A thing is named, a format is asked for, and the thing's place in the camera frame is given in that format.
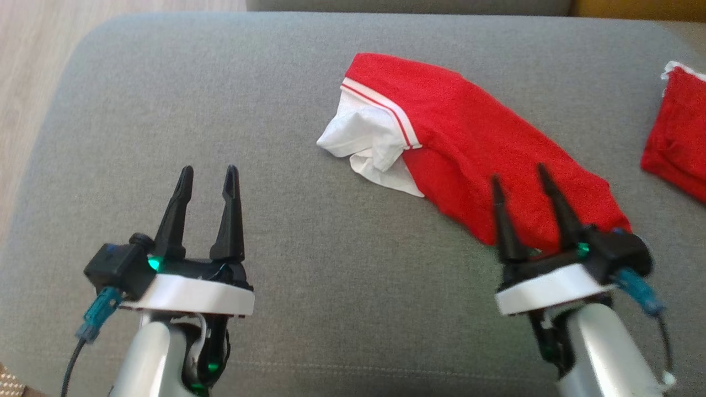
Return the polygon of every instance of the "green led light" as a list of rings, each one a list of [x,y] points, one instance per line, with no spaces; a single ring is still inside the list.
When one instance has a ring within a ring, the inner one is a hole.
[[[158,273],[160,271],[160,266],[162,265],[163,261],[164,258],[162,258],[161,256],[152,256],[147,259],[147,262],[150,264],[150,267],[155,269],[155,271]]]
[[[588,244],[586,244],[584,242],[578,243],[578,257],[579,258],[586,259],[589,251],[591,251],[591,247],[589,247]]]

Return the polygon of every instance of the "white fabric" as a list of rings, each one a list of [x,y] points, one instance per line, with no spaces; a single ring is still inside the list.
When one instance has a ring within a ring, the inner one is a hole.
[[[360,85],[344,83],[348,87],[341,87],[336,116],[316,144],[336,157],[351,155],[351,168],[370,182],[424,197],[401,157],[405,149],[421,147],[407,116],[399,107],[393,108],[391,101],[385,105],[387,98],[380,94],[373,92],[378,96],[373,99],[361,93]],[[405,131],[412,139],[411,145],[407,144],[400,122],[408,125]]]
[[[660,76],[662,80],[669,80],[669,72],[673,71],[675,68],[682,68],[686,73],[695,76],[701,81],[706,81],[706,74],[698,73],[694,69],[686,66],[685,64],[679,63],[677,61],[669,61],[664,67],[664,73]]]

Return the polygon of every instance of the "black cable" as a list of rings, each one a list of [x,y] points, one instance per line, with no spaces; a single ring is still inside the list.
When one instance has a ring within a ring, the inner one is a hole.
[[[657,322],[659,323],[659,331],[662,333],[666,371],[672,374],[673,358],[671,354],[671,343],[669,342],[669,332],[667,332],[662,313],[657,315]]]
[[[71,380],[71,372],[73,372],[73,366],[76,364],[78,355],[81,353],[81,349],[83,349],[83,346],[85,344],[86,339],[79,339],[78,344],[76,345],[76,349],[73,349],[71,359],[68,361],[68,365],[66,366],[66,373],[64,373],[64,382],[61,384],[61,397],[66,397],[66,394],[68,393],[68,381]]]

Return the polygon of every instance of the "wooden floor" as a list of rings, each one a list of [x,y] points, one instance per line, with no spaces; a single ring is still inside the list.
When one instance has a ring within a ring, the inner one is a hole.
[[[245,0],[0,0],[0,244],[20,177],[73,48],[114,16],[156,11],[245,11]]]

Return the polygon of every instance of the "gray couch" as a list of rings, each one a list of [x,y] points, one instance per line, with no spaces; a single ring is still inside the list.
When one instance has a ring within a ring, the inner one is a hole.
[[[667,301],[675,396],[703,396],[706,209],[639,168],[674,29],[517,16],[317,13],[128,16],[71,58],[0,256],[0,359],[58,393],[104,242],[153,234],[182,166],[196,173],[185,246],[206,256],[226,166],[239,167],[252,317],[216,396],[555,396],[530,325],[503,318],[493,249],[424,199],[354,174],[315,145],[357,52],[462,73],[605,177],[650,242]],[[616,310],[657,373],[657,327]],[[137,328],[119,312],[81,355],[71,397],[104,396]]]

